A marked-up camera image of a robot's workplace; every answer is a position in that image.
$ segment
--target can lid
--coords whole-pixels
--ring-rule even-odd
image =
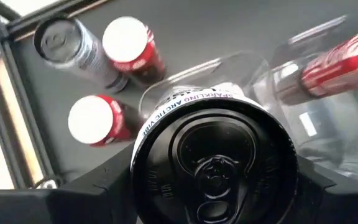
[[[117,62],[131,62],[147,45],[147,28],[136,18],[124,16],[113,20],[103,34],[107,56]]]
[[[81,41],[81,29],[75,21],[62,17],[44,22],[34,35],[39,54],[58,63],[71,60],[80,50]]]
[[[68,129],[79,142],[94,144],[103,140],[112,128],[113,114],[108,102],[97,96],[78,100],[68,115]]]

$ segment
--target silver can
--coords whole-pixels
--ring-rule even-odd
[[[89,79],[113,93],[127,85],[128,78],[112,67],[100,40],[77,19],[60,15],[42,22],[34,34],[34,47],[49,66]]]

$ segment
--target can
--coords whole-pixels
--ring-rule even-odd
[[[273,116],[219,88],[178,86],[163,102],[131,158],[143,223],[279,223],[287,216],[298,164]]]
[[[112,64],[142,86],[165,76],[165,64],[155,45],[153,32],[136,18],[113,20],[103,34],[103,47]]]
[[[308,63],[300,78],[318,98],[358,89],[358,34]]]
[[[107,95],[81,98],[68,115],[71,135],[90,146],[134,139],[143,122],[136,109]]]
[[[50,18],[39,24],[33,41],[37,53],[53,68],[89,79],[112,93],[128,83],[109,63],[100,40],[77,19]]]

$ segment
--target black frame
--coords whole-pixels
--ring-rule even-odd
[[[96,2],[104,1],[58,1],[24,17],[20,17],[17,12],[0,2],[0,16],[3,16],[10,21],[7,25],[0,21],[1,56],[9,78],[11,79],[19,108],[22,112],[26,128],[29,131],[29,136],[44,177],[54,175],[57,172],[57,167],[53,166],[54,161],[53,158],[51,158],[53,155],[48,154],[46,150],[47,140],[45,140],[45,137],[41,132],[42,130],[39,129],[39,124],[37,124],[35,120],[29,97],[26,94],[25,86],[22,77],[20,76],[20,68],[17,66],[15,53],[12,50],[13,43],[19,37],[32,32],[40,21],[43,21],[56,13],[64,12],[71,14]],[[28,189],[32,186],[31,176],[25,166],[25,162],[23,162],[23,155],[20,150],[18,150],[19,146],[17,142],[17,136],[0,90],[0,145],[4,151],[4,156],[7,160],[7,166],[15,188]]]

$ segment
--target gray surface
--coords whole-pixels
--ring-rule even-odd
[[[79,19],[98,37],[110,21],[134,16],[148,24],[168,65],[169,74],[220,55],[249,49],[267,58],[289,37],[337,16],[358,12],[358,1],[343,0],[117,0],[86,12]],[[31,95],[38,101],[40,122],[62,171],[78,177],[115,155],[126,144],[101,149],[76,142],[67,115],[82,96],[102,93],[93,84],[44,65],[31,39],[18,43]],[[136,106],[142,90],[133,86],[116,98]]]

